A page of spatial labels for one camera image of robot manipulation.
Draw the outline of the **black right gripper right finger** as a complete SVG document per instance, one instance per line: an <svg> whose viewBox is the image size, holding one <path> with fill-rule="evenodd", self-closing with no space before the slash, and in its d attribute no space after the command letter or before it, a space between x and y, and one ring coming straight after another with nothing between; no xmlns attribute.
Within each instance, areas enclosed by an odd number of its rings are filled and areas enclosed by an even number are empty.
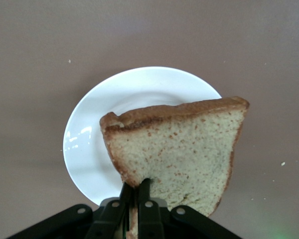
<svg viewBox="0 0 299 239"><path fill-rule="evenodd" d="M150 179L139 186L139 239L239 239L239 236L186 205L172 210L150 197Z"/></svg>

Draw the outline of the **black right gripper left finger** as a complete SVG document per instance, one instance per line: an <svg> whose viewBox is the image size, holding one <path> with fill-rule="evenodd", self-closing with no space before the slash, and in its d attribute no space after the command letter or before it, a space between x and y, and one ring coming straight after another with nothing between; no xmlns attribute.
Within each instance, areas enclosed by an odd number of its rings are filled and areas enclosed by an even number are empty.
<svg viewBox="0 0 299 239"><path fill-rule="evenodd" d="M7 239L124 239L132 194L125 183L119 197L104 199L95 211L77 204Z"/></svg>

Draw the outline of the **round white plate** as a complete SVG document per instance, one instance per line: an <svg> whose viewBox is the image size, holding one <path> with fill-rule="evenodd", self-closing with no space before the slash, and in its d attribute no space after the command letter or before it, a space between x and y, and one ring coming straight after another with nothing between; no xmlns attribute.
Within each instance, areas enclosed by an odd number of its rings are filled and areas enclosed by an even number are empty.
<svg viewBox="0 0 299 239"><path fill-rule="evenodd" d="M201 78L169 67L135 68L105 79L80 100L65 128L63 156L72 181L95 204L119 196L122 181L99 124L107 113L218 98L220 94Z"/></svg>

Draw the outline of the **brown crust bread slice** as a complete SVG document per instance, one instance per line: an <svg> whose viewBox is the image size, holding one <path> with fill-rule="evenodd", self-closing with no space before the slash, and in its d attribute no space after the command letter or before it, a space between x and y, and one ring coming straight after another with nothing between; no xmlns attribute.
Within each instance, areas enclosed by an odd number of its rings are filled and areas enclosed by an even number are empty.
<svg viewBox="0 0 299 239"><path fill-rule="evenodd" d="M240 97L152 106L100 120L108 155L133 189L126 239L139 239L139 186L167 208L186 205L210 218L226 190L249 102Z"/></svg>

